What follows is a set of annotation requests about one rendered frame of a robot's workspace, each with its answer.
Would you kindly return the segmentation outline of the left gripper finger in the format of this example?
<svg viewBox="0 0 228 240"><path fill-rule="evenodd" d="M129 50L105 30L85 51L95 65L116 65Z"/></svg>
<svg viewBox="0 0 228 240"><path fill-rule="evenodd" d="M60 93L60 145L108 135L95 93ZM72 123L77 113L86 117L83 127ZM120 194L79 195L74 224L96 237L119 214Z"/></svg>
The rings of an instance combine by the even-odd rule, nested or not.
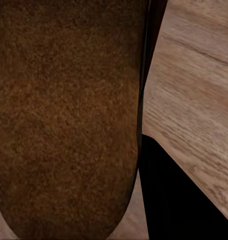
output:
<svg viewBox="0 0 228 240"><path fill-rule="evenodd" d="M228 240L228 220L153 138L142 134L139 175L149 240Z"/></svg>

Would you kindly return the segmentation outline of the sandal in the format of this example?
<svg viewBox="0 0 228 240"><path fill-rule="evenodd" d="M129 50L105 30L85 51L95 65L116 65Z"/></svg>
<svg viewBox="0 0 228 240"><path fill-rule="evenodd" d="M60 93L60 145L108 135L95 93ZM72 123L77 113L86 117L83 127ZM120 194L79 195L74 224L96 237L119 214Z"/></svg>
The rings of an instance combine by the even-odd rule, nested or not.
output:
<svg viewBox="0 0 228 240"><path fill-rule="evenodd" d="M20 240L122 220L167 1L0 0L0 211Z"/></svg>

